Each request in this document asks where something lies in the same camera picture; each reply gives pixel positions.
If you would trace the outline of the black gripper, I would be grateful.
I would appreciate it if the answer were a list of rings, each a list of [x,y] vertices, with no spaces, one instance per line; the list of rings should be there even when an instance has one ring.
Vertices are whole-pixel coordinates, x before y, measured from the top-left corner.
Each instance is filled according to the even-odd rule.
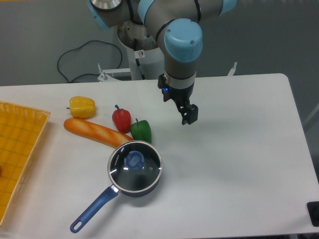
[[[187,79],[179,80],[167,77],[165,74],[161,74],[158,78],[158,88],[163,94],[163,101],[173,100],[175,102],[182,117],[182,125],[192,124],[198,119],[198,106],[190,104],[194,82],[191,85],[186,83],[186,87],[184,81]]]

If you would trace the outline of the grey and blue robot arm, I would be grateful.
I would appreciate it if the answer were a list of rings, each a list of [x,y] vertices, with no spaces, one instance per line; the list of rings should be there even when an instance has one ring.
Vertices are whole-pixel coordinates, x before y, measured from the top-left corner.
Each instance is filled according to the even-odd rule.
[[[203,48],[200,21],[220,16],[234,0],[90,0],[101,28],[115,27],[126,48],[134,80],[157,79],[164,101],[172,100],[183,124],[198,118],[190,102]]]

